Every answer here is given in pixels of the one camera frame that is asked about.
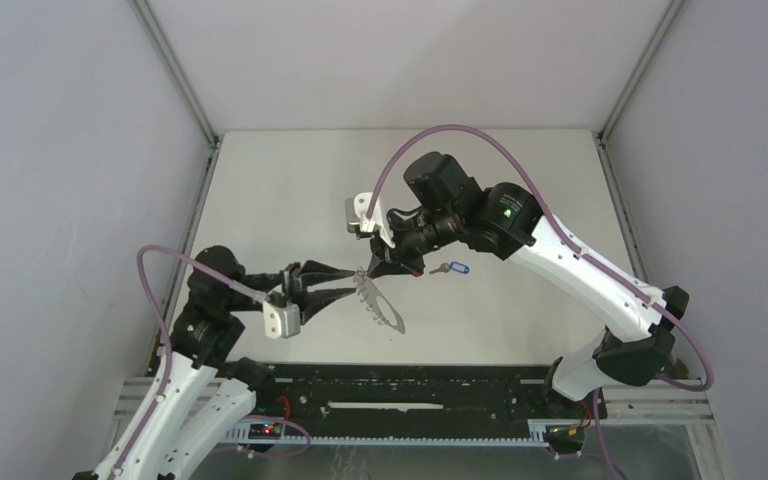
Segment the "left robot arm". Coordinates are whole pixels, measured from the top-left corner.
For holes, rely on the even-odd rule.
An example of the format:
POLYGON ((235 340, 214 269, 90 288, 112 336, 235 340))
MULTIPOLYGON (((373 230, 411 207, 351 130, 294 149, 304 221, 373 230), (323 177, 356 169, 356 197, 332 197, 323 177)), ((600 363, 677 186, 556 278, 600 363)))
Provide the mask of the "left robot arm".
POLYGON ((264 416, 276 403, 269 367, 250 358, 229 359, 245 330, 237 313, 261 314, 268 338, 288 339, 353 292, 326 286, 354 276, 352 270, 309 260, 251 274, 221 245, 195 258, 146 245, 137 254, 142 283, 148 252, 191 266, 187 301, 172 326, 159 323, 164 352, 135 416, 104 459, 76 473, 78 479, 190 478, 237 422, 264 416))

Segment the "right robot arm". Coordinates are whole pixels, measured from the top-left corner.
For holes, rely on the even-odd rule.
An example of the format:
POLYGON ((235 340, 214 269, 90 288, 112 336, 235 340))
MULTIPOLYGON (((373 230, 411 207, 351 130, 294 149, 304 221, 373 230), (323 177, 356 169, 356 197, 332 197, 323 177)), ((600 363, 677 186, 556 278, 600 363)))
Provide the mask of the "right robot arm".
POLYGON ((346 201, 348 230, 370 241, 370 277, 420 276, 425 255, 459 242, 541 275, 603 322, 602 335, 553 363, 541 392, 548 414, 566 418, 607 382, 642 387, 667 367, 675 344, 667 316, 684 316, 684 289, 642 282, 585 245, 572 250, 572 232, 534 195, 509 182, 483 189, 448 154, 423 155, 403 179, 414 210, 385 210, 369 192, 346 201))

